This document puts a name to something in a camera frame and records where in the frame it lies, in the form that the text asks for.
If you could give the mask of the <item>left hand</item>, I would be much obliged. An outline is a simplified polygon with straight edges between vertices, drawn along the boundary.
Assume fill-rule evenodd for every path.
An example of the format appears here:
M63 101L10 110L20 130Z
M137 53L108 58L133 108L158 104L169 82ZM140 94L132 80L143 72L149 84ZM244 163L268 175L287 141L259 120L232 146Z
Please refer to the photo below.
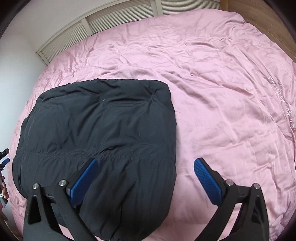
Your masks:
M5 200L8 200L9 194L6 188L6 183L4 182L5 177L1 176L1 197L3 197Z

